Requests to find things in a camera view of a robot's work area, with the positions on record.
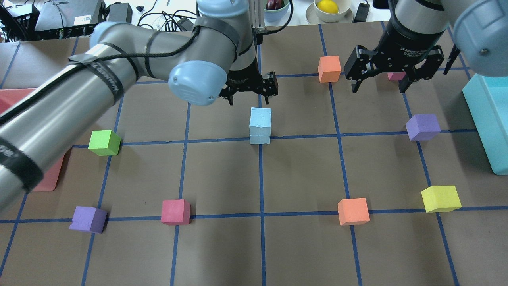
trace purple cube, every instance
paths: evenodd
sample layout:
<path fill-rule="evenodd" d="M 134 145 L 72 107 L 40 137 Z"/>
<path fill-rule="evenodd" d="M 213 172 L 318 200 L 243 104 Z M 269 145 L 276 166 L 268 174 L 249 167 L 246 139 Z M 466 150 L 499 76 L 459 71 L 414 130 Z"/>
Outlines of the purple cube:
<path fill-rule="evenodd" d="M 416 114 L 406 123 L 407 135 L 411 141 L 430 140 L 441 132 L 435 114 Z"/>
<path fill-rule="evenodd" d="M 108 212 L 92 207 L 76 207 L 70 230 L 101 234 Z"/>

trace white plate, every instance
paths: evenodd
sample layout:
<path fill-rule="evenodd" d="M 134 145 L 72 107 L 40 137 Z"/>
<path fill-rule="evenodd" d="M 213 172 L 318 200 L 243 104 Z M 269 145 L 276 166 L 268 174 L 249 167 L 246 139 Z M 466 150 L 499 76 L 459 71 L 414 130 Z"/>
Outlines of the white plate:
<path fill-rule="evenodd" d="M 305 12 L 305 17 L 307 18 L 307 22 L 311 25 L 317 25 L 317 24 L 329 24 L 328 22 L 321 21 L 316 13 L 314 12 L 314 3 L 309 5 L 309 8 L 307 8 L 307 11 Z M 344 15 L 344 18 L 338 20 L 334 23 L 352 23 L 353 22 L 353 12 L 351 9 L 348 9 L 346 14 Z"/>

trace purple fruit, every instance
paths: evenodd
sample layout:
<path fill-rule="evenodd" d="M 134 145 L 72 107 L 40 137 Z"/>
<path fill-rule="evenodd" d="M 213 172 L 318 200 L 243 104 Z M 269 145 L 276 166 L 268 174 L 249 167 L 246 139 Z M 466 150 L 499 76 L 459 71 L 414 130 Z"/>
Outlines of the purple fruit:
<path fill-rule="evenodd" d="M 268 0 L 266 2 L 266 10 L 277 10 L 283 7 L 282 0 Z"/>

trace teal bin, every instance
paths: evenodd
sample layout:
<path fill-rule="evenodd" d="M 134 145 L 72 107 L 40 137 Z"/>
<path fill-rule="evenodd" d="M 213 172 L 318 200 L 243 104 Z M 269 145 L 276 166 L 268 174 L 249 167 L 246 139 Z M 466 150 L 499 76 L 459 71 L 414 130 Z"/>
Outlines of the teal bin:
<path fill-rule="evenodd" d="M 476 74 L 462 91 L 492 171 L 508 175 L 508 77 Z"/>

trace blue bowl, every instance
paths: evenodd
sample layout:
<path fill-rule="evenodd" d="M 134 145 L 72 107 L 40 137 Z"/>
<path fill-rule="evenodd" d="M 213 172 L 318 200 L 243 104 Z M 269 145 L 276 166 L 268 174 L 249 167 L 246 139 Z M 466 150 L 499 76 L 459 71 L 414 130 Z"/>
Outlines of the blue bowl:
<path fill-rule="evenodd" d="M 284 7 L 280 8 L 280 9 L 277 9 L 277 10 L 266 10 L 263 8 L 263 11 L 265 11 L 265 20 L 267 22 L 275 22 L 275 21 L 279 21 L 282 19 L 282 17 L 284 17 L 284 15 L 286 14 L 286 12 L 288 11 L 288 8 L 289 8 L 289 0 L 284 0 Z"/>

